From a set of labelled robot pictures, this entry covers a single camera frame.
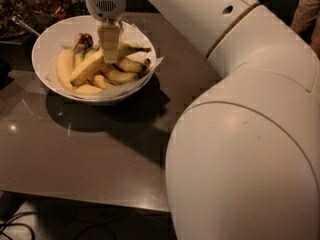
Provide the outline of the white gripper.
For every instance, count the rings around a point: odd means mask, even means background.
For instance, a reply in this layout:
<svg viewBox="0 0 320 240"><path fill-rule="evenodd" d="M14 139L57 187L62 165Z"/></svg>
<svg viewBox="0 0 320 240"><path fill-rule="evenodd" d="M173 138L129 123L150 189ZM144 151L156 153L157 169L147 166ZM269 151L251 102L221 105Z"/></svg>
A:
<svg viewBox="0 0 320 240"><path fill-rule="evenodd" d="M118 58L122 23L117 22L126 10L126 0L85 0L90 15L99 22L98 36L104 60L114 63Z"/></svg>

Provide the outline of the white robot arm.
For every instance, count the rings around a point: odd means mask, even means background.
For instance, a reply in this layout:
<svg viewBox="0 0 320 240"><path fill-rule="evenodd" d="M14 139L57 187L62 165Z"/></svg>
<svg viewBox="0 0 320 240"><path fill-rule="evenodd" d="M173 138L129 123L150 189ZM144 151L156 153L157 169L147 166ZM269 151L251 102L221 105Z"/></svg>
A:
<svg viewBox="0 0 320 240"><path fill-rule="evenodd" d="M177 121L178 240L320 240L319 61L257 0L149 0L220 81Z"/></svg>

